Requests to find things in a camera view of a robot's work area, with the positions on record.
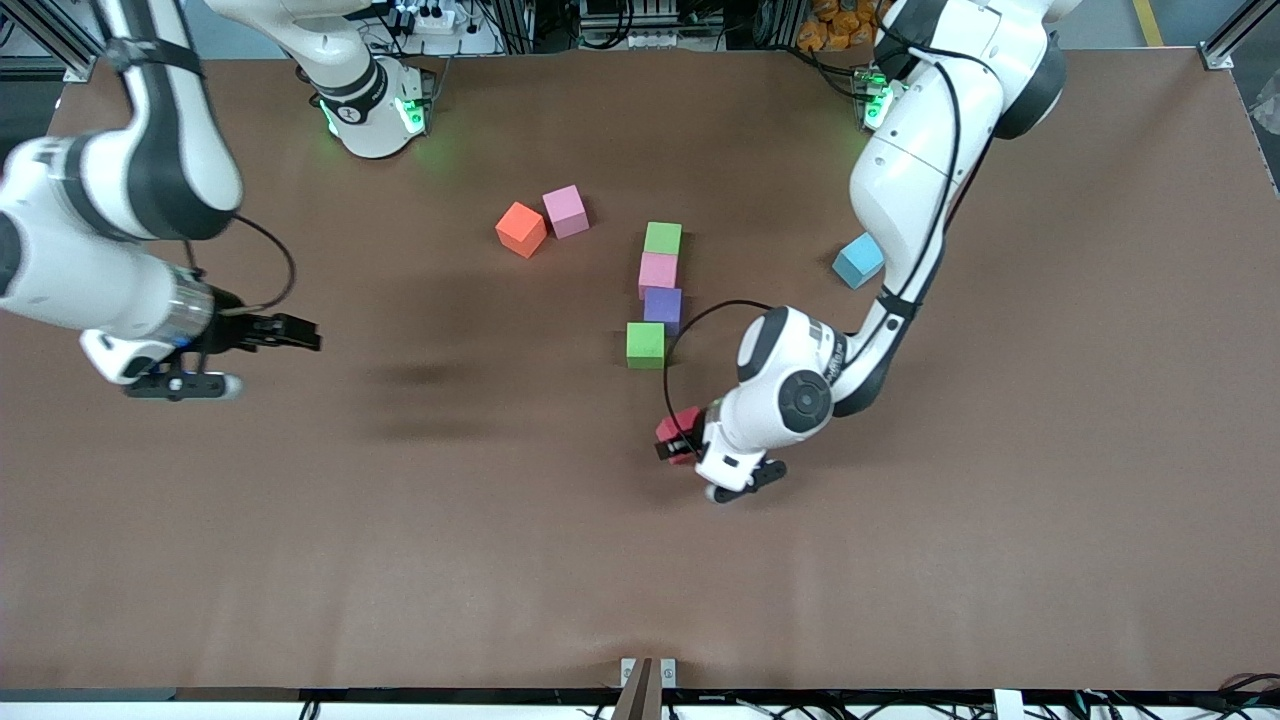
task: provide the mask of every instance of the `block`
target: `block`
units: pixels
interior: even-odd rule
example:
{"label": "block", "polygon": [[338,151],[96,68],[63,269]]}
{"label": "block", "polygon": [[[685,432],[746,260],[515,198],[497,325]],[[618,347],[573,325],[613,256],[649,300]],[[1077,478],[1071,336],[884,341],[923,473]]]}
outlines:
{"label": "block", "polygon": [[543,217],[520,202],[511,204],[495,229],[503,247],[525,259],[531,258],[538,246],[547,240],[547,223],[543,222]]}
{"label": "block", "polygon": [[680,255],[680,233],[684,228],[677,223],[649,223],[644,232],[644,251],[663,255]]}
{"label": "block", "polygon": [[[676,423],[680,424],[680,429],[685,430],[686,433],[694,429],[694,421],[698,420],[699,413],[701,413],[701,407],[698,407],[696,405],[694,407],[685,407],[680,413],[676,413]],[[676,439],[676,437],[680,434],[680,432],[676,430],[676,423],[671,421],[669,415],[664,416],[662,421],[658,423],[658,428],[654,429],[653,432],[653,434],[658,437],[658,442],[667,442],[671,439]],[[694,460],[696,460],[696,457],[692,454],[689,454],[689,455],[678,455],[676,457],[668,457],[667,462],[669,462],[671,465],[682,465],[692,462]]]}
{"label": "block", "polygon": [[662,323],[667,336],[680,332],[680,306],[684,293],[676,287],[646,287],[644,291],[644,322]]}
{"label": "block", "polygon": [[662,323],[627,323],[627,368],[660,370],[667,355]]}
{"label": "block", "polygon": [[547,219],[556,229],[556,237],[568,237],[591,227],[586,222],[586,208],[576,184],[548,192],[543,196],[543,205],[547,208]]}
{"label": "block", "polygon": [[884,255],[872,236],[863,233],[840,251],[831,266],[845,284],[858,290],[884,266]]}
{"label": "block", "polygon": [[639,286],[640,300],[644,300],[645,288],[676,287],[676,256],[662,252],[641,254]]}

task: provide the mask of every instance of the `blue cube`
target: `blue cube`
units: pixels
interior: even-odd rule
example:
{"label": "blue cube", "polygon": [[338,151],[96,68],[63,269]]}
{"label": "blue cube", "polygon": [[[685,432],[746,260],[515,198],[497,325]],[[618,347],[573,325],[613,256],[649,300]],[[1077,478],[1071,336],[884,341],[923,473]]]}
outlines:
{"label": "blue cube", "polygon": [[680,332],[682,300],[680,288],[646,287],[644,290],[644,322],[662,323],[667,328],[667,337],[675,336]]}
{"label": "blue cube", "polygon": [[884,255],[872,236],[863,233],[840,251],[832,269],[845,284],[858,290],[884,266]]}

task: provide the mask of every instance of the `brown tabletop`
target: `brown tabletop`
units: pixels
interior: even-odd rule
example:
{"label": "brown tabletop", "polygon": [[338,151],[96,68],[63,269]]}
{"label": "brown tabletop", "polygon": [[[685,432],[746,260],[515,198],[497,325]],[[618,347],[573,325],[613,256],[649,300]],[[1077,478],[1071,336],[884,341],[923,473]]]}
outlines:
{"label": "brown tabletop", "polygon": [[[346,154],[284,61],[209,63],[244,211],[325,350],[216,357],[232,404],[128,401],[0,318],[0,684],[1207,688],[1280,665],[1280,204],[1229,74],[1076,53],[998,143],[881,400],[717,507],[623,365],[648,220],[680,284],[855,328],[856,118],[785,55],[453,64],[430,138]],[[119,123],[100,72],[56,132]],[[493,224],[577,183],[531,260]],[[169,247],[165,252],[172,252]],[[233,228],[210,281],[270,296]],[[677,407],[731,387],[705,322]]]}

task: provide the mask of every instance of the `yellow line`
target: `yellow line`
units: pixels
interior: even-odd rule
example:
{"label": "yellow line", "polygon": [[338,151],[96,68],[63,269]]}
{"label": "yellow line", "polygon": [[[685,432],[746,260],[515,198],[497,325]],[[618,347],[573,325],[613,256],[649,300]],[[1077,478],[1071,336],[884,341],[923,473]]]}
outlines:
{"label": "yellow line", "polygon": [[1142,37],[1147,40],[1147,47],[1162,47],[1165,38],[1161,37],[1160,26],[1156,24],[1151,0],[1133,0],[1133,9],[1138,13],[1138,24],[1142,26]]}

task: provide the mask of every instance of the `pile of orange objects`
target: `pile of orange objects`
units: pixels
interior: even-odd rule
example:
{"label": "pile of orange objects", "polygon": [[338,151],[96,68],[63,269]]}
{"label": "pile of orange objects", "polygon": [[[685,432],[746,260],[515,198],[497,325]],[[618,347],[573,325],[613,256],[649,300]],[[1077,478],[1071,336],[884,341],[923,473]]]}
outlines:
{"label": "pile of orange objects", "polygon": [[[845,50],[870,42],[876,35],[877,0],[810,0],[813,15],[800,26],[796,47],[805,53]],[[884,0],[881,13],[888,13],[892,0]]]}

